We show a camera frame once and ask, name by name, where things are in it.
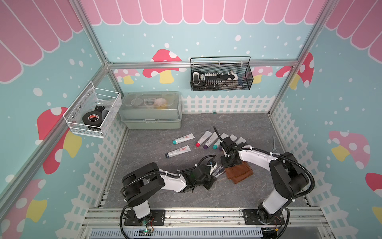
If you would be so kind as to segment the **brown microfiber cloth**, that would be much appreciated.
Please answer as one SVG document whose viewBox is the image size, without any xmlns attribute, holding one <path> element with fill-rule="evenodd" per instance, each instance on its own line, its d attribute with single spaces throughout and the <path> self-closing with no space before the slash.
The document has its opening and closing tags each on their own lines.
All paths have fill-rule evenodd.
<svg viewBox="0 0 382 239">
<path fill-rule="evenodd" d="M 252 168 L 245 161 L 243 161 L 240 165 L 226 168 L 225 172 L 227 178 L 234 184 L 238 184 L 239 182 L 253 175 Z"/>
</svg>

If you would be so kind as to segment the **silver foil toothpaste tube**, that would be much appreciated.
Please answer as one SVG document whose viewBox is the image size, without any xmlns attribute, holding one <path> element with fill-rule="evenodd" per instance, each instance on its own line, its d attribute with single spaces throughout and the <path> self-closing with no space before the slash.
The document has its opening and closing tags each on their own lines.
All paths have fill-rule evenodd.
<svg viewBox="0 0 382 239">
<path fill-rule="evenodd" d="M 215 177 L 215 178 L 218 178 L 219 176 L 221 176 L 222 174 L 225 173 L 225 168 L 223 167 L 223 165 L 220 165 L 213 173 L 212 173 L 212 176 Z"/>
</svg>

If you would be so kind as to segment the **dark cap toothpaste tube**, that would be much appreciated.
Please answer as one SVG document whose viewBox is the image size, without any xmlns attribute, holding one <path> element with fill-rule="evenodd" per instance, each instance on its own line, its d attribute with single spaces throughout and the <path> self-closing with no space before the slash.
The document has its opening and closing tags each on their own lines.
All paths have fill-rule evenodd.
<svg viewBox="0 0 382 239">
<path fill-rule="evenodd" d="M 166 158 L 171 158 L 171 157 L 174 157 L 174 156 L 177 156 L 177 155 L 180 155 L 180 154 L 183 154 L 183 153 L 186 153 L 186 152 L 190 152 L 191 149 L 190 147 L 187 145 L 187 146 L 184 146 L 184 147 L 181 147 L 179 149 L 176 149 L 176 150 L 173 150 L 171 152 L 168 152 L 165 154 L 165 157 Z"/>
<path fill-rule="evenodd" d="M 240 143 L 246 143 L 246 140 L 244 138 L 239 138 L 237 141 L 236 141 L 236 144 L 239 145 Z"/>
</svg>

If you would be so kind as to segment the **teal cap toothpaste tube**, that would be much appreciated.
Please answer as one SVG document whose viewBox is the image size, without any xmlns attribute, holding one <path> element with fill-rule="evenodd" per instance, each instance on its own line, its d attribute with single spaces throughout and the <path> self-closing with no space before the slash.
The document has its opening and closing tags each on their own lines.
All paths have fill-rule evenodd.
<svg viewBox="0 0 382 239">
<path fill-rule="evenodd" d="M 228 137 L 228 135 L 223 133 L 223 134 L 220 135 L 220 137 L 222 139 L 225 139 L 226 137 Z M 215 142 L 215 144 L 213 146 L 213 149 L 218 149 L 220 147 L 220 142 L 221 142 L 221 140 L 220 140 L 220 138 L 218 138 L 218 140 Z"/>
<path fill-rule="evenodd" d="M 190 134 L 187 134 L 185 136 L 182 136 L 182 137 L 179 137 L 179 138 L 173 140 L 173 144 L 179 144 L 179 143 L 182 143 L 182 142 L 194 139 L 194 138 L 195 138 L 195 136 L 192 133 L 190 133 Z"/>
</svg>

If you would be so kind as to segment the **purple cap toothpaste tube top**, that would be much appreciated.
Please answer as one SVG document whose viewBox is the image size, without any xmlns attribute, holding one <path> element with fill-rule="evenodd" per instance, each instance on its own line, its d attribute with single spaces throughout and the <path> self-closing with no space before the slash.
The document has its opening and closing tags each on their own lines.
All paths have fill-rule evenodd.
<svg viewBox="0 0 382 239">
<path fill-rule="evenodd" d="M 217 133 L 213 133 L 204 145 L 204 149 L 208 149 L 218 139 Z"/>
</svg>

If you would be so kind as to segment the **purple cap toothpaste tube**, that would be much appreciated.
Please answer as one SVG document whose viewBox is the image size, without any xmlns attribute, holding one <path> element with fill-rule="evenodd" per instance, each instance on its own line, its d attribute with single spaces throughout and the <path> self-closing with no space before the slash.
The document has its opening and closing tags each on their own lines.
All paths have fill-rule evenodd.
<svg viewBox="0 0 382 239">
<path fill-rule="evenodd" d="M 204 145 L 204 149 L 208 149 L 218 139 L 217 133 L 213 133 Z"/>
<path fill-rule="evenodd" d="M 231 135 L 229 136 L 229 138 L 230 138 L 233 142 L 235 142 L 235 141 L 237 140 L 237 137 L 234 136 L 233 134 L 231 134 Z"/>
</svg>

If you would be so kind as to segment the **red cap toothpaste tube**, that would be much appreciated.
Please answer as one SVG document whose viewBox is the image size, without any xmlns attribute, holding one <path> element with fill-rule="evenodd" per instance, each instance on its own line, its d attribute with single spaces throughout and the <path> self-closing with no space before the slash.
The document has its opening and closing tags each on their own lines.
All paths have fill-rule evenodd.
<svg viewBox="0 0 382 239">
<path fill-rule="evenodd" d="M 210 131 L 206 131 L 203 136 L 197 141 L 196 147 L 200 147 L 212 135 Z"/>
</svg>

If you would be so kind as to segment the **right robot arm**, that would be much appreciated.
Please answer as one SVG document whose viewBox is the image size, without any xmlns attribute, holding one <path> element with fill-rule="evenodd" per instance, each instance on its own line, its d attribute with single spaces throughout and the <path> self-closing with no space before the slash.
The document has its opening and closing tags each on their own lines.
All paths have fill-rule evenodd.
<svg viewBox="0 0 382 239">
<path fill-rule="evenodd" d="M 268 225 L 281 218 L 282 211 L 295 199 L 309 194 L 315 186 L 313 175 L 297 162 L 293 154 L 276 154 L 236 144 L 230 137 L 218 136 L 224 155 L 221 163 L 227 178 L 237 184 L 253 175 L 250 163 L 270 172 L 274 189 L 258 206 L 255 219 Z"/>
</svg>

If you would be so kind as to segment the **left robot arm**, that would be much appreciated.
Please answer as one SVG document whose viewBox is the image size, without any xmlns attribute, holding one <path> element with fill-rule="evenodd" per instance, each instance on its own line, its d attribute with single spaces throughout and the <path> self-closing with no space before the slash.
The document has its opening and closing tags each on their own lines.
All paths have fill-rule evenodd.
<svg viewBox="0 0 382 239">
<path fill-rule="evenodd" d="M 137 219 L 147 219 L 151 216 L 148 200 L 160 190 L 186 193 L 200 186 L 209 190 L 216 181 L 212 175 L 217 168 L 215 158 L 216 155 L 207 155 L 193 167 L 176 173 L 160 169 L 155 162 L 149 163 L 125 175 L 119 193 Z"/>
</svg>

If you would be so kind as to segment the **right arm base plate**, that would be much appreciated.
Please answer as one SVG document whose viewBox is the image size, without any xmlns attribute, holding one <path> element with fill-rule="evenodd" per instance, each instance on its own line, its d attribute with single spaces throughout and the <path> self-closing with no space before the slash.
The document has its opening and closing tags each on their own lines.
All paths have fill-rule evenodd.
<svg viewBox="0 0 382 239">
<path fill-rule="evenodd" d="M 285 224 L 282 210 L 269 214 L 265 209 L 243 209 L 241 212 L 246 225 L 280 226 Z"/>
</svg>

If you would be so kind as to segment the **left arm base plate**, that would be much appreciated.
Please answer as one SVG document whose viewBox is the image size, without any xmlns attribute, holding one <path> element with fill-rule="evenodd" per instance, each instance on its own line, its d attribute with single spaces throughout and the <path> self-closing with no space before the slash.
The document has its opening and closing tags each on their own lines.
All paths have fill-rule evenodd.
<svg viewBox="0 0 382 239">
<path fill-rule="evenodd" d="M 138 219 L 134 211 L 128 210 L 122 221 L 125 226 L 163 226 L 165 216 L 165 210 L 152 210 L 147 216 Z"/>
</svg>

